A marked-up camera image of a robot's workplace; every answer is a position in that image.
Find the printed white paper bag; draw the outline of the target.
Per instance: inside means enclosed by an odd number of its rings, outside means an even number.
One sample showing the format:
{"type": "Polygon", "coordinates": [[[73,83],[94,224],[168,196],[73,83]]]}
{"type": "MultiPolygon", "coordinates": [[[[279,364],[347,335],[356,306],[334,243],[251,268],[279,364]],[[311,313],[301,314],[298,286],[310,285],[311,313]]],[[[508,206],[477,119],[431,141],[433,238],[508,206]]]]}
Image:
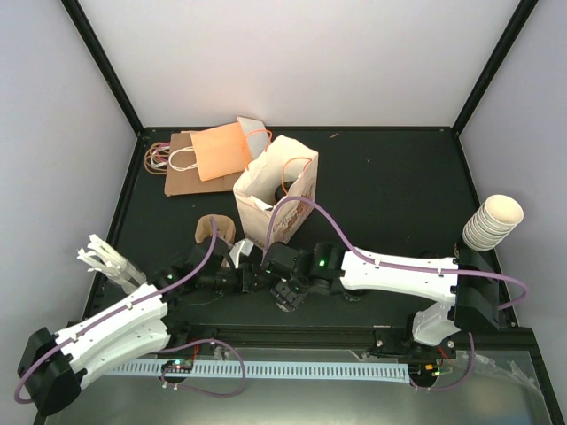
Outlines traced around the printed white paper bag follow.
{"type": "Polygon", "coordinates": [[[233,186],[247,239],[265,250],[288,243],[313,211],[298,197],[315,199],[319,153],[296,139],[278,136],[233,186]]]}

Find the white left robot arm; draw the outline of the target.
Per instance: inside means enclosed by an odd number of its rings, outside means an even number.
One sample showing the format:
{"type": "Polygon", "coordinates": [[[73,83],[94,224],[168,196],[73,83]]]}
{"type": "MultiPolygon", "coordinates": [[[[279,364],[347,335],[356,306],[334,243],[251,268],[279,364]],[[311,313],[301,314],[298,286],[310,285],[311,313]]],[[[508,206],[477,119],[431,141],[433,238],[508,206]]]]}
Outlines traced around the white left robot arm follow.
{"type": "Polygon", "coordinates": [[[196,291],[246,293],[255,270],[213,255],[157,272],[148,282],[104,311],[51,333],[32,334],[22,354],[14,399],[33,404],[42,416],[60,412],[100,376],[147,354],[196,352],[217,344],[214,336],[197,339],[185,321],[171,315],[183,297],[196,291]]]}

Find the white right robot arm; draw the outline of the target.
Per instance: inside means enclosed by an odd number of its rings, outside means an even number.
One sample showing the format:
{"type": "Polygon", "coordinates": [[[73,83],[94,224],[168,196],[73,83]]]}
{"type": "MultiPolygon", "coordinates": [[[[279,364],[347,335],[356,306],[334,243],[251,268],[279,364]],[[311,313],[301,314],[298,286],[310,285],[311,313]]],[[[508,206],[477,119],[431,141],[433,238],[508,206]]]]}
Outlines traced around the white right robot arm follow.
{"type": "Polygon", "coordinates": [[[461,248],[454,258],[409,258],[348,251],[333,243],[313,250],[273,243],[261,269],[275,278],[272,292],[285,311],[293,311],[309,293],[337,293],[354,298],[369,291],[388,291],[432,302],[413,313],[402,336],[405,351],[422,357],[445,339],[466,331],[499,327],[499,288],[493,269],[476,251],[461,248]]]}

